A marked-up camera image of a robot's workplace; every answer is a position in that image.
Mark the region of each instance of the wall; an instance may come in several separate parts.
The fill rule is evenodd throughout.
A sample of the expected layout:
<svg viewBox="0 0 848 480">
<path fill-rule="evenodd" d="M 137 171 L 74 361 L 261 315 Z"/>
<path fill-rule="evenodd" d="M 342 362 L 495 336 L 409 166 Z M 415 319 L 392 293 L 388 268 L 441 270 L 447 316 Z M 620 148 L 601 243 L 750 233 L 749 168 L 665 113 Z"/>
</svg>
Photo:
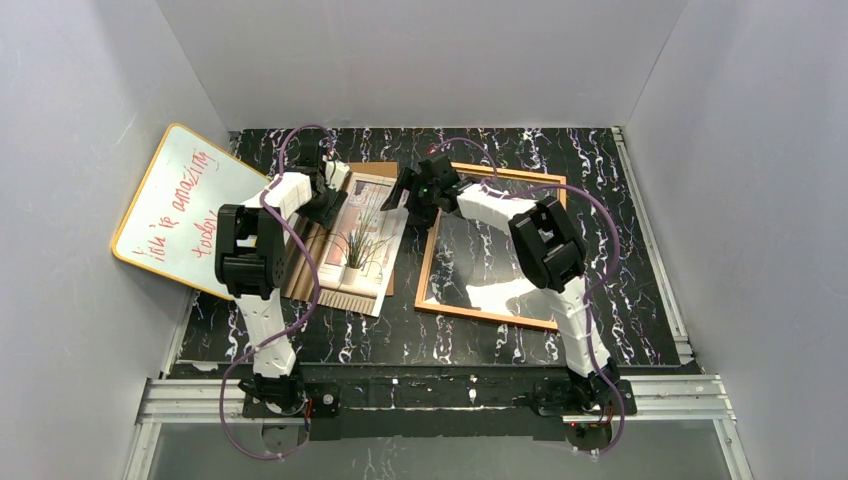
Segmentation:
<svg viewBox="0 0 848 480">
<path fill-rule="evenodd" d="M 153 0 L 0 4 L 3 478 L 115 479 L 187 289 L 109 241 L 175 121 L 226 130 Z"/>
<path fill-rule="evenodd" d="M 230 130 L 626 123 L 685 0 L 158 0 Z"/>
<path fill-rule="evenodd" d="M 848 4 L 692 0 L 625 130 L 754 474 L 845 478 Z"/>
</svg>

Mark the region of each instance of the purple cable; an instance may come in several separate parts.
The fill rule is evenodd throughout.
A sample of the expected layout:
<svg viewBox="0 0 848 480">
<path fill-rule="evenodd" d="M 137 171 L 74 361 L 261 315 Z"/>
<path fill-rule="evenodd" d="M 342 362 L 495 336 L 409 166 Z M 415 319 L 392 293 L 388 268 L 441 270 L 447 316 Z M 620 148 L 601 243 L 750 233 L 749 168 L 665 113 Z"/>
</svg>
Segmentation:
<svg viewBox="0 0 848 480">
<path fill-rule="evenodd" d="M 309 271 L 312 273 L 312 281 L 315 285 L 312 289 L 312 302 L 309 304 L 309 308 L 306 309 L 306 313 L 304 313 L 303 316 L 301 316 L 296 322 L 294 322 L 292 326 L 284 329 L 282 332 L 275 333 L 274 335 L 266 338 L 264 341 L 256 345 L 256 347 L 252 348 L 249 352 L 237 358 L 232 363 L 232 365 L 230 365 L 227 370 L 224 371 L 224 377 L 221 379 L 221 391 L 218 396 L 218 418 L 221 420 L 221 426 L 224 428 L 224 433 L 227 435 L 227 439 L 229 439 L 230 443 L 233 445 L 233 447 L 235 447 L 236 450 L 256 460 L 278 460 L 281 458 L 285 458 L 298 451 L 300 447 L 306 444 L 306 442 L 304 442 L 301 445 L 298 445 L 297 447 L 289 450 L 288 452 L 278 453 L 275 455 L 259 455 L 253 453 L 238 443 L 238 441 L 233 436 L 232 430 L 230 430 L 230 426 L 227 425 L 226 417 L 224 415 L 224 392 L 227 387 L 227 380 L 230 378 L 230 375 L 233 373 L 233 371 L 235 371 L 235 368 L 241 365 L 242 363 L 246 362 L 254 355 L 256 355 L 256 352 L 258 352 L 266 345 L 269 345 L 271 342 L 274 342 L 279 338 L 288 335 L 303 326 L 306 321 L 312 316 L 312 314 L 315 312 L 315 308 L 318 306 L 318 298 L 321 294 L 321 284 L 318 281 L 318 266 L 315 264 L 315 260 L 309 254 L 309 249 L 307 249 L 306 245 L 303 244 L 303 240 L 301 240 L 300 236 L 298 236 L 297 232 L 294 231 L 294 228 L 292 228 L 289 222 L 287 222 L 286 219 L 284 219 L 279 212 L 274 210 L 274 208 L 269 205 L 268 202 L 265 201 L 265 197 L 268 195 L 268 192 L 270 190 L 273 190 L 274 187 L 279 185 L 280 182 L 283 180 L 282 175 L 285 171 L 284 161 L 286 158 L 285 152 L 289 141 L 291 141 L 292 137 L 294 137 L 297 132 L 305 128 L 320 128 L 327 135 L 327 138 L 332 140 L 330 132 L 320 125 L 304 125 L 289 132 L 288 136 L 286 136 L 285 140 L 283 140 L 282 145 L 280 145 L 280 173 L 277 175 L 277 178 L 274 179 L 273 182 L 271 182 L 271 185 L 269 185 L 268 188 L 263 190 L 262 193 L 259 195 L 259 203 L 265 210 L 268 211 L 268 213 L 271 214 L 271 216 L 273 216 L 278 222 L 280 222 L 280 225 L 283 227 L 283 230 L 285 230 L 286 233 L 288 233 L 289 236 L 294 240 L 294 243 L 297 245 L 297 248 L 301 251 L 301 253 L 303 253 L 304 258 L 306 258 L 306 263 L 309 265 Z"/>
<path fill-rule="evenodd" d="M 462 137 L 449 138 L 449 139 L 445 140 L 444 142 L 438 144 L 436 147 L 434 147 L 434 150 L 441 148 L 442 146 L 447 145 L 451 142 L 456 142 L 456 141 L 462 141 L 462 142 L 468 143 L 469 145 L 473 145 L 473 146 L 477 147 L 481 152 L 483 152 L 483 154 L 486 155 L 486 158 L 488 158 L 489 162 L 492 164 L 492 171 L 493 171 L 492 177 L 497 178 L 498 170 L 497 170 L 497 167 L 495 166 L 494 158 L 492 158 L 492 156 L 489 154 L 489 152 L 485 148 L 483 148 L 482 145 L 480 145 L 479 143 L 477 143 L 473 140 L 470 140 L 468 138 L 462 138 Z M 588 307 L 588 305 L 590 303 L 590 299 L 592 298 L 592 294 L 595 292 L 595 290 L 598 287 L 603 285 L 605 282 L 607 282 L 612 277 L 612 274 L 615 273 L 616 270 L 618 270 L 618 265 L 621 261 L 621 240 L 618 238 L 618 228 L 616 228 L 615 221 L 613 221 L 612 215 L 610 215 L 610 213 L 606 209 L 606 207 L 604 207 L 604 205 L 597 198 L 590 195 L 589 192 L 586 192 L 585 190 L 579 189 L 577 187 L 573 187 L 571 185 L 562 185 L 562 184 L 542 185 L 542 186 L 538 186 L 538 187 L 533 187 L 533 188 L 526 190 L 524 192 L 516 192 L 516 193 L 508 194 L 508 193 L 496 192 L 496 191 L 492 190 L 491 187 L 489 187 L 486 184 L 485 181 L 481 182 L 481 184 L 485 188 L 487 195 L 492 196 L 492 197 L 496 197 L 496 198 L 505 198 L 505 199 L 524 197 L 524 196 L 531 195 L 531 194 L 536 193 L 536 192 L 542 192 L 542 191 L 550 190 L 550 189 L 563 189 L 567 192 L 571 192 L 575 195 L 583 197 L 583 199 L 585 199 L 585 200 L 588 200 L 589 203 L 591 203 L 592 206 L 595 207 L 595 209 L 597 209 L 599 212 L 601 212 L 601 216 L 604 218 L 604 221 L 606 221 L 607 227 L 610 229 L 610 233 L 612 234 L 612 260 L 610 261 L 610 264 L 607 265 L 607 268 L 605 269 L 603 275 L 601 275 L 601 279 L 598 280 L 597 283 L 595 283 L 594 285 L 589 287 L 586 290 L 586 293 L 583 295 L 583 302 Z M 601 380 L 603 380 L 604 383 L 606 383 L 607 386 L 610 387 L 610 389 L 612 389 L 612 391 L 615 393 L 615 399 L 618 403 L 618 411 L 619 411 L 619 419 L 620 419 L 618 431 L 616 432 L 615 437 L 612 439 L 612 441 L 610 442 L 609 445 L 598 450 L 598 453 L 600 454 L 600 453 L 606 453 L 606 452 L 610 451 L 613 447 L 615 447 L 615 445 L 621 439 L 621 435 L 624 433 L 624 418 L 625 418 L 624 399 L 621 398 L 621 392 L 618 391 L 618 387 L 616 387 L 615 384 L 612 383 L 612 381 L 606 376 L 606 374 L 604 374 L 603 369 L 601 369 L 600 365 L 598 364 L 598 359 L 595 358 L 595 349 L 592 346 L 592 311 L 589 308 L 586 308 L 586 344 L 589 347 L 589 359 L 592 362 L 592 367 L 595 369 L 595 372 L 598 374 L 598 376 L 601 377 Z"/>
</svg>

